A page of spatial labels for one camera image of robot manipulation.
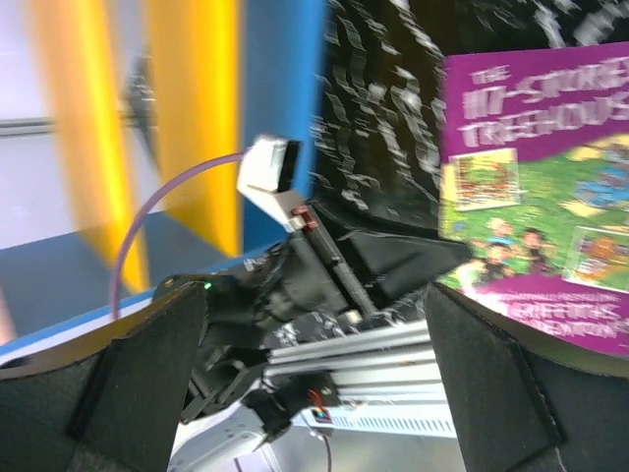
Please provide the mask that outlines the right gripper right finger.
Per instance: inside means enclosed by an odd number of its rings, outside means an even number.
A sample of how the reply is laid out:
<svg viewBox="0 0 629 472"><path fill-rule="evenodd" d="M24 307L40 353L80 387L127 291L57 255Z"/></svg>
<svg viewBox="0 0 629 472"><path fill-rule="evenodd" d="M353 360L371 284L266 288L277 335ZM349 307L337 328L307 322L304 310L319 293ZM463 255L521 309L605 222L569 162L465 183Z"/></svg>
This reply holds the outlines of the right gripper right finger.
<svg viewBox="0 0 629 472"><path fill-rule="evenodd" d="M469 471L625 471L628 360L510 320L440 283L426 320Z"/></svg>

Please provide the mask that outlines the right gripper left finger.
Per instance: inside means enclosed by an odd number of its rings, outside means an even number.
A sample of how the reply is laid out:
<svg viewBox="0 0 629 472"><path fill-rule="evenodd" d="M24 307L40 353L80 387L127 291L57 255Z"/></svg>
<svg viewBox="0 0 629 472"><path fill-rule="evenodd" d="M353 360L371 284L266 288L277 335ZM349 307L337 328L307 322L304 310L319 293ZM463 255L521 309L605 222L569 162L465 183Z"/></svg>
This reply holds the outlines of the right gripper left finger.
<svg viewBox="0 0 629 472"><path fill-rule="evenodd" d="M4 471L165 471L205 317L188 283L1 366Z"/></svg>

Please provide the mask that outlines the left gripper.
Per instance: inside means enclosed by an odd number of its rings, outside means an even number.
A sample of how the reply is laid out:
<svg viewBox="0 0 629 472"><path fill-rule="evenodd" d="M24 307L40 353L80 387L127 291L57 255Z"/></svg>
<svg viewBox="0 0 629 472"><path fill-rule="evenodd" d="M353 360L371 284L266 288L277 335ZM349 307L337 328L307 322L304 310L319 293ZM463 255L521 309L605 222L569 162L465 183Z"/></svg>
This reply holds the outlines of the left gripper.
<svg viewBox="0 0 629 472"><path fill-rule="evenodd" d="M259 325L317 310L345 325L370 325L378 313L372 298L399 300L472 258L461 242L382 233L354 231L337 246L310 202L295 207L289 222L286 242L255 267Z"/></svg>

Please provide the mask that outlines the purple 117-Storey Treehouse book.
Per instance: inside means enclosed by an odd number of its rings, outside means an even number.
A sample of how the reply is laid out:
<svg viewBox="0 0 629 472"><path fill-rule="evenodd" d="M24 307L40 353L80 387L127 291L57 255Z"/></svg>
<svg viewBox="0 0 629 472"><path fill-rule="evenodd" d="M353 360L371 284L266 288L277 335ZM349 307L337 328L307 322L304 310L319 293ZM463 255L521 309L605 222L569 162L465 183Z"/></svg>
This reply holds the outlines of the purple 117-Storey Treehouse book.
<svg viewBox="0 0 629 472"><path fill-rule="evenodd" d="M628 45L445 61L442 279L512 320L628 353Z"/></svg>

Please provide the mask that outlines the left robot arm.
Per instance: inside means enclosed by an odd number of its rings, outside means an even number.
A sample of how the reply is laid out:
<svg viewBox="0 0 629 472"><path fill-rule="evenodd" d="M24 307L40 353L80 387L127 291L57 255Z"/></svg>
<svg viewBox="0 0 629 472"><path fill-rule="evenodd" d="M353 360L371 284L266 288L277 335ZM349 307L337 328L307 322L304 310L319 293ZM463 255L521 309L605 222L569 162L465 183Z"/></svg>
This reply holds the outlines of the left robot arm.
<svg viewBox="0 0 629 472"><path fill-rule="evenodd" d="M207 312L169 467L212 471L291 426L451 440L421 290L469 248L316 201L248 272L199 274Z"/></svg>

